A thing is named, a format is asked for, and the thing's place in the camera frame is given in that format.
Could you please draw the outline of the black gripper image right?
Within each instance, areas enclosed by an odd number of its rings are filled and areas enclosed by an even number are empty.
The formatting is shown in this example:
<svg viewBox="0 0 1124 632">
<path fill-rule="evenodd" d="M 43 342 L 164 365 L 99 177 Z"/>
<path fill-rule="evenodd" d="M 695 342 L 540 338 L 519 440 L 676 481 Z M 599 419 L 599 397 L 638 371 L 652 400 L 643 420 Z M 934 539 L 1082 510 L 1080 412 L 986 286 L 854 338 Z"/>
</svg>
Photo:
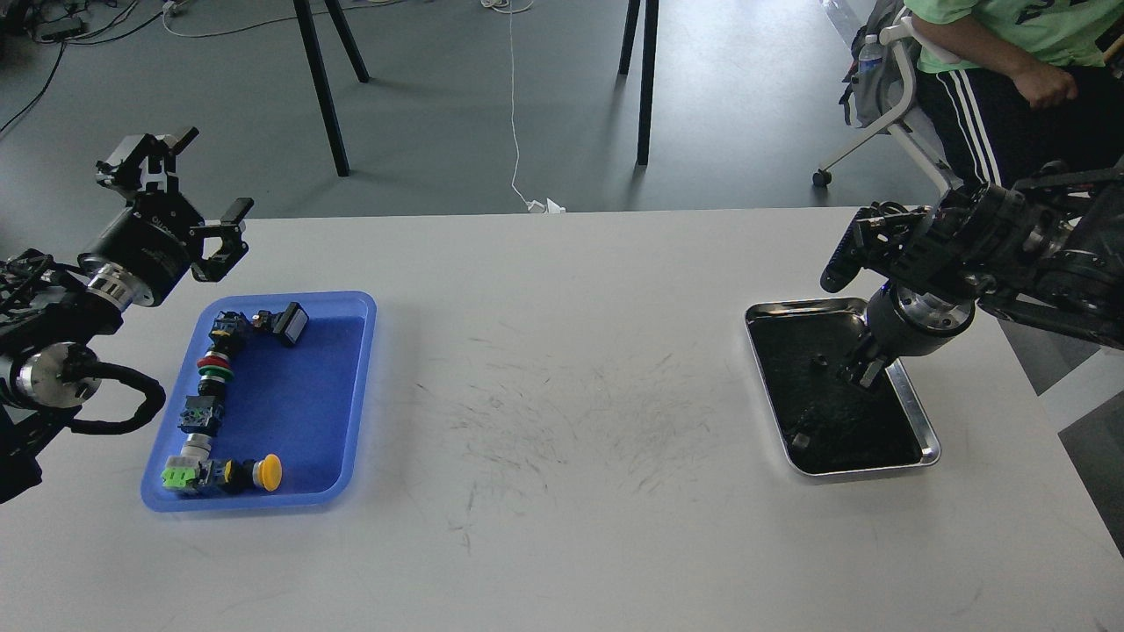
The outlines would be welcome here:
<svg viewBox="0 0 1124 632">
<path fill-rule="evenodd" d="M 840 376 L 874 391 L 886 368 L 897 356 L 926 356 L 967 331 L 976 304 L 948 303 L 934 294 L 918 294 L 903 285 L 886 283 L 868 301 L 865 324 L 872 338 L 859 338 L 847 352 Z"/>
</svg>

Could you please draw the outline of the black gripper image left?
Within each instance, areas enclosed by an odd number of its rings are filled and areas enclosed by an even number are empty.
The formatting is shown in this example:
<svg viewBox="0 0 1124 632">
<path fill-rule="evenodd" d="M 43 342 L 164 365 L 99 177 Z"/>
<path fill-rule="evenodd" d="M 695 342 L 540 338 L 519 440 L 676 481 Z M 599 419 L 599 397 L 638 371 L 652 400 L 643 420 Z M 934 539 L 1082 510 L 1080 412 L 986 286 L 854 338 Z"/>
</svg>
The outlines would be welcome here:
<svg viewBox="0 0 1124 632">
<path fill-rule="evenodd" d="M 219 283 L 250 251 L 242 232 L 256 204 L 252 197 L 237 197 L 220 222 L 207 225 L 179 192 L 176 156 L 198 135 L 196 127 L 185 127 L 160 136 L 127 136 L 112 155 L 96 162 L 97 184 L 121 195 L 126 207 L 79 255 L 79 265 L 91 276 L 112 263 L 137 277 L 143 285 L 135 299 L 138 305 L 163 304 L 190 264 L 200 283 Z M 135 205 L 148 195 L 170 195 L 172 204 Z M 220 240 L 220 247 L 203 258 L 207 240 Z"/>
</svg>

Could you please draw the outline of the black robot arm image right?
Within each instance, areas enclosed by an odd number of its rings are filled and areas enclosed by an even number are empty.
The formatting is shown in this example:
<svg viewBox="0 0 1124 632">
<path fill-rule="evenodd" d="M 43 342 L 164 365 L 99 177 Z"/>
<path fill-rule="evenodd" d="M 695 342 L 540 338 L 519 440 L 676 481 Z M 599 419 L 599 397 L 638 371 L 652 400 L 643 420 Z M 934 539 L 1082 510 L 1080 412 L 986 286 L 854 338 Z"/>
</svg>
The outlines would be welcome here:
<svg viewBox="0 0 1124 632">
<path fill-rule="evenodd" d="M 916 209 L 859 209 L 821 285 L 843 291 L 860 269 L 883 276 L 865 331 L 839 374 L 872 391 L 899 356 L 931 355 L 975 310 L 1121 347 L 1121 166 L 1069 172 L 1051 162 L 1009 189 L 950 191 Z"/>
</svg>

